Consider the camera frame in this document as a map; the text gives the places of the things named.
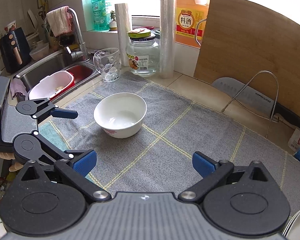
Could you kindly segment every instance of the orange liquid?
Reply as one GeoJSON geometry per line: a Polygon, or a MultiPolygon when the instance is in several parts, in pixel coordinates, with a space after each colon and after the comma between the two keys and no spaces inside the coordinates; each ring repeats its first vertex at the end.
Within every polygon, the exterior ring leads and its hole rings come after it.
{"type": "MultiPolygon", "coordinates": [[[[203,19],[205,19],[207,17],[209,5],[197,4],[195,2],[195,0],[177,0],[176,5],[177,5],[176,6],[177,8],[186,8],[186,9],[192,11],[194,14],[195,14],[195,11],[203,12],[203,19]]],[[[203,35],[205,25],[206,25],[206,22],[201,23],[202,35],[203,35]]],[[[185,45],[188,45],[188,46],[200,48],[200,46],[198,45],[198,43],[194,39],[194,35],[193,35],[193,37],[186,37],[186,36],[183,36],[183,35],[180,35],[180,34],[176,33],[176,42],[181,43],[181,44],[185,44],[185,45]]]]}

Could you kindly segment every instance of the clear plastic bowl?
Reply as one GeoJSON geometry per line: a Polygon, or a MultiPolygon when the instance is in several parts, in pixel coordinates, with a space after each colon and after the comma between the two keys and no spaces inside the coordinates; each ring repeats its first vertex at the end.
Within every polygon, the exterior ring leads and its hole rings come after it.
{"type": "Polygon", "coordinates": [[[29,53],[31,58],[38,61],[49,54],[49,43],[44,43],[41,46],[36,47],[29,53]]]}

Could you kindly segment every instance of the stainless steel sink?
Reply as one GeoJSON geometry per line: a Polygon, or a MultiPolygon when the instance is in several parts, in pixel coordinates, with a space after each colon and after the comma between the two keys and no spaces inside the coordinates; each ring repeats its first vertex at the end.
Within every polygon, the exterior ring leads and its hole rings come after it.
{"type": "Polygon", "coordinates": [[[100,75],[94,65],[86,61],[72,63],[72,57],[65,52],[57,51],[34,63],[18,73],[15,78],[20,79],[29,92],[40,80],[53,73],[66,70],[74,75],[74,86],[56,97],[52,103],[59,101],[78,87],[100,75]]]}

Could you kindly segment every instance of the green soap bottle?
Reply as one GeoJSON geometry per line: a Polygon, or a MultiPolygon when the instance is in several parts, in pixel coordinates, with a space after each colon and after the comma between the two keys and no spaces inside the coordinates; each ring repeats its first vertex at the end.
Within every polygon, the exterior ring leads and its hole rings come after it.
{"type": "Polygon", "coordinates": [[[111,0],[91,0],[93,11],[93,24],[95,31],[107,31],[110,29],[111,0]]]}

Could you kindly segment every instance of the knife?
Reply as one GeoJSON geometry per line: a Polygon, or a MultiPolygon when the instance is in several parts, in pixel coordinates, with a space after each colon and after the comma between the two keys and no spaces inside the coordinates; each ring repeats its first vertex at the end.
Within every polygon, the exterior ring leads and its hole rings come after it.
{"type": "MultiPolygon", "coordinates": [[[[211,86],[233,98],[243,88],[244,84],[234,78],[222,77],[216,79],[211,84],[211,86]]],[[[244,104],[253,107],[257,111],[266,114],[267,117],[271,116],[271,111],[274,106],[274,100],[258,92],[252,87],[247,86],[236,97],[236,99],[244,104]]],[[[280,105],[278,102],[275,105],[274,114],[280,114],[287,122],[295,125],[300,129],[300,116],[284,107],[283,105],[280,105]]]]}

